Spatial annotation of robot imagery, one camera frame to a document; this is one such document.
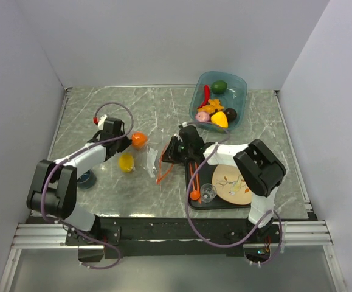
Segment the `orange fake fruit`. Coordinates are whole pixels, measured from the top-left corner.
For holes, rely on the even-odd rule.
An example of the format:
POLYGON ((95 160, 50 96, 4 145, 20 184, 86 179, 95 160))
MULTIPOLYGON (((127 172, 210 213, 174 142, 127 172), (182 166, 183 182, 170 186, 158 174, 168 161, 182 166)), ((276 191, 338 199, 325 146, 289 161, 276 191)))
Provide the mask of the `orange fake fruit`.
POLYGON ((131 136, 132 146, 136 150, 143 149, 146 146, 147 140, 148 138, 143 132, 137 131, 131 136))

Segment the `clear zip top bag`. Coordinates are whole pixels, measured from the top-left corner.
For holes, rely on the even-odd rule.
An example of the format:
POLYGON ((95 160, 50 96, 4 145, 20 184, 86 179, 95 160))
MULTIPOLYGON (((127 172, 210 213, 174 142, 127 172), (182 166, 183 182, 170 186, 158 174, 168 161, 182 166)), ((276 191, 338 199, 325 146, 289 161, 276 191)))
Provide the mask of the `clear zip top bag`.
POLYGON ((174 164, 169 162, 169 167, 164 166, 164 154, 169 146, 169 142, 165 144, 161 152, 147 146, 146 158, 144 159, 145 170, 147 171, 150 178, 154 178, 157 185, 160 185, 162 181, 170 174, 174 164))

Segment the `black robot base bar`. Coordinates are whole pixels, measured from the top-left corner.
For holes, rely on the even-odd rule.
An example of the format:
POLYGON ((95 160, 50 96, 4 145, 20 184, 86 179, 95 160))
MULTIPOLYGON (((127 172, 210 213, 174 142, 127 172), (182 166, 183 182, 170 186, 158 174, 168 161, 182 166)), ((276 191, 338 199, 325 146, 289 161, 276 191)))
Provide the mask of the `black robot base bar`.
POLYGON ((244 238, 253 249, 279 243, 277 224, 254 231, 246 219, 197 218, 105 218, 92 237, 120 249, 125 257, 225 254, 242 257, 244 238))

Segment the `tan fake ginger root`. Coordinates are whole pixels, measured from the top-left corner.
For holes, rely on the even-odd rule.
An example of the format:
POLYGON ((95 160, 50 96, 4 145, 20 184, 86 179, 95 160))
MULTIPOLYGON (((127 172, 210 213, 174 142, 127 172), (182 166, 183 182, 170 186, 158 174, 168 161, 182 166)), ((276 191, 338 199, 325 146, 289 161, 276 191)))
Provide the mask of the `tan fake ginger root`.
POLYGON ((218 111, 223 111, 224 107, 221 105, 219 99, 208 99, 207 103, 198 108, 198 112, 204 111, 209 115, 215 114, 218 111))

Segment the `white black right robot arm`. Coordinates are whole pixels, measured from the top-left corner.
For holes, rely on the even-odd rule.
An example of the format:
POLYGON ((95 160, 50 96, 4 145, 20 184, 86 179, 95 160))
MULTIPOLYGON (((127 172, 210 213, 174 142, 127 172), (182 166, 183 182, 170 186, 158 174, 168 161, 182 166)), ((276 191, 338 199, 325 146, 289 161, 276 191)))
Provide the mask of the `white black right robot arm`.
POLYGON ((230 145, 224 138, 220 142, 206 142, 199 135, 198 122, 184 122, 161 155, 160 162, 171 164, 226 165, 236 167, 252 193, 247 235, 253 242, 268 236, 274 198, 286 175, 286 168, 260 139, 248 144, 230 145))

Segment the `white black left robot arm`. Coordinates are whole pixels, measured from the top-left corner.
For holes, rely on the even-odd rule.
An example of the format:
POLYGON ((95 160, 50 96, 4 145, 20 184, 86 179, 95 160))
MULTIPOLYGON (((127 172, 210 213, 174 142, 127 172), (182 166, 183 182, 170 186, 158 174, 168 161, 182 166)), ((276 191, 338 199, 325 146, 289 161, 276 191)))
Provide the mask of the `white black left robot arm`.
POLYGON ((93 138, 68 158, 43 159, 37 164, 26 201, 30 210, 43 210, 81 230, 80 237, 90 245, 105 236, 99 217, 77 203, 78 179, 131 145, 122 120, 103 116, 97 125, 93 138))

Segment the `purple fake onion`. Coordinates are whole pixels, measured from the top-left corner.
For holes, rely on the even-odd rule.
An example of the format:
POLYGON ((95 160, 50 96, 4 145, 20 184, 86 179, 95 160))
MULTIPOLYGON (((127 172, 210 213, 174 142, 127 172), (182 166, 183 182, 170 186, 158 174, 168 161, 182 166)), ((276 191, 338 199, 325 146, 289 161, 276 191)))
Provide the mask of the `purple fake onion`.
POLYGON ((210 122, 210 114, 206 111, 198 111, 195 120, 198 122, 210 122))

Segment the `green fake vegetable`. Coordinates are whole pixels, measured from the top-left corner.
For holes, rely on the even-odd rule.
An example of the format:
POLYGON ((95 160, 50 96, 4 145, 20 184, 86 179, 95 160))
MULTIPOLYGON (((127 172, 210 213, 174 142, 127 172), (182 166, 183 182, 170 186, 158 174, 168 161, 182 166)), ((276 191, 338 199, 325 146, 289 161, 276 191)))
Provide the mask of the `green fake vegetable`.
POLYGON ((212 83, 211 91, 214 94, 224 94, 227 90, 227 83, 224 80, 217 80, 212 83))

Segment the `red fake chili pepper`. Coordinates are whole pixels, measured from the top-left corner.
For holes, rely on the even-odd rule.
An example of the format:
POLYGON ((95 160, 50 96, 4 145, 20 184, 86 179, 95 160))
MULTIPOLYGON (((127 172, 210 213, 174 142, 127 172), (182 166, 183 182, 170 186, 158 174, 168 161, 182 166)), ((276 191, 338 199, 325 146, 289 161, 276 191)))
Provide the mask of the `red fake chili pepper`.
POLYGON ((208 85, 204 85, 203 92, 204 92, 204 100, 198 106, 198 109, 201 109, 202 107, 206 106, 209 102, 209 99, 210 99, 210 88, 208 85))

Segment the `dark brown fake fruit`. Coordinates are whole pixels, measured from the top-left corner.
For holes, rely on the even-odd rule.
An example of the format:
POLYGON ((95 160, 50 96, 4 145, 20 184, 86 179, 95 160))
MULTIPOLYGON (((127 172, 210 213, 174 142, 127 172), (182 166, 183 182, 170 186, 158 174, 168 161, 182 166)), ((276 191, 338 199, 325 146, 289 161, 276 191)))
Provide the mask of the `dark brown fake fruit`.
POLYGON ((236 118, 238 117, 237 111, 233 108, 225 109, 224 114, 227 118, 228 123, 234 122, 236 120, 236 118))

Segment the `yellow fake bell pepper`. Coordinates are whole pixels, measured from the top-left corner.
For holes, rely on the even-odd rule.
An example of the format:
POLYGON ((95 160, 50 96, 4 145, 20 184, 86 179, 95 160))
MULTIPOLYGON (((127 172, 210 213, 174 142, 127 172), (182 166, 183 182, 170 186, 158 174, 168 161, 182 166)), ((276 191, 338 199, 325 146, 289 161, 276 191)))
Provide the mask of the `yellow fake bell pepper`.
POLYGON ((213 114, 210 118, 211 122, 214 123, 215 125, 218 125, 222 128, 227 128, 229 126, 227 116, 223 111, 218 111, 215 114, 213 114))

